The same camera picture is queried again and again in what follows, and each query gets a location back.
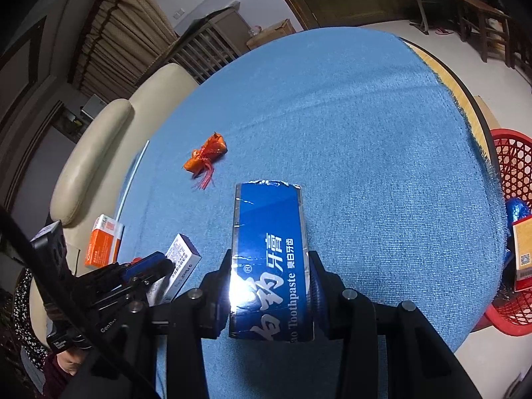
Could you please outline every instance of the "beige curtain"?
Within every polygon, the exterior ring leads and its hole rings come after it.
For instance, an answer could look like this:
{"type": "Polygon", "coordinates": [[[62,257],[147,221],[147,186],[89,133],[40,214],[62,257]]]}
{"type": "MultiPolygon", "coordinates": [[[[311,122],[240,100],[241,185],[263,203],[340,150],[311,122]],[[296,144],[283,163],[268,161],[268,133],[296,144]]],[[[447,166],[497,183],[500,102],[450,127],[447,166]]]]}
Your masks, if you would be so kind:
{"type": "Polygon", "coordinates": [[[96,0],[78,42],[71,82],[89,96],[128,99],[135,82],[176,39],[155,0],[96,0]]]}

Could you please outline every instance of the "white straw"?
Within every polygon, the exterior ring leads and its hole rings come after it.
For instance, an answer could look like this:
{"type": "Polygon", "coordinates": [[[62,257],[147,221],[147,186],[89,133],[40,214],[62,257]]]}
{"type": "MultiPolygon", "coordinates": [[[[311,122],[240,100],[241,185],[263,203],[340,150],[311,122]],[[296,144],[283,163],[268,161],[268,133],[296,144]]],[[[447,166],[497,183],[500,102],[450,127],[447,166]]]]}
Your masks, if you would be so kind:
{"type": "Polygon", "coordinates": [[[146,151],[146,148],[148,148],[148,144],[150,143],[150,140],[146,141],[146,145],[140,152],[140,156],[137,159],[137,162],[135,163],[135,167],[133,168],[133,171],[131,172],[131,176],[129,176],[129,181],[126,186],[126,190],[124,190],[124,195],[122,196],[122,200],[120,202],[120,207],[118,207],[118,213],[116,213],[116,221],[120,222],[120,215],[122,214],[122,209],[124,208],[124,204],[126,203],[126,197],[129,192],[129,188],[131,187],[131,182],[133,181],[133,177],[135,177],[135,173],[137,172],[138,165],[140,164],[140,161],[142,160],[142,156],[144,155],[144,152],[146,151]]]}

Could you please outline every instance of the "human hand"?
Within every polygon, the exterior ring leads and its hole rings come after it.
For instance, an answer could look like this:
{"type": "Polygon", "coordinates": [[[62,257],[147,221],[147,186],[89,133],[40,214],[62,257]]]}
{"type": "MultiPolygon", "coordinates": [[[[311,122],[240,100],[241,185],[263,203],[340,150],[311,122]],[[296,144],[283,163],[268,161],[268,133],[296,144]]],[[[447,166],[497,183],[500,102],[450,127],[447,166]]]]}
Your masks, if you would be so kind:
{"type": "Polygon", "coordinates": [[[70,375],[75,375],[78,371],[79,366],[85,360],[87,353],[82,349],[72,347],[62,353],[57,355],[58,365],[66,373],[70,375]]]}

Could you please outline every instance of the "maroon sleeve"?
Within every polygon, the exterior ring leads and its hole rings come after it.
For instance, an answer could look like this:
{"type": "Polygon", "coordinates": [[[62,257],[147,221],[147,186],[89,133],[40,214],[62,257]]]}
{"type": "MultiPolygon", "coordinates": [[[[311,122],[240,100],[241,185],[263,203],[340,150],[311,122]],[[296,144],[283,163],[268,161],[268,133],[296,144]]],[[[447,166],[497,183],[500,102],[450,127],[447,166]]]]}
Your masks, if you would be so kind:
{"type": "Polygon", "coordinates": [[[43,398],[59,399],[73,376],[59,367],[58,359],[54,354],[50,354],[44,359],[43,372],[43,398]]]}

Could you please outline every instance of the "blue foil package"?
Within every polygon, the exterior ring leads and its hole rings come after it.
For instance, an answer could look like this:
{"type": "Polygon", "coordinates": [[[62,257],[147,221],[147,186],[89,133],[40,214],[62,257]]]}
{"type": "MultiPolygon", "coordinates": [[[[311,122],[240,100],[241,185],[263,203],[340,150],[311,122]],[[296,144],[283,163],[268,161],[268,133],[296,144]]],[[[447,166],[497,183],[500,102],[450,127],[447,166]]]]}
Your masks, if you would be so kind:
{"type": "Polygon", "coordinates": [[[229,336],[314,338],[301,188],[280,181],[237,185],[229,285],[229,336]]]}

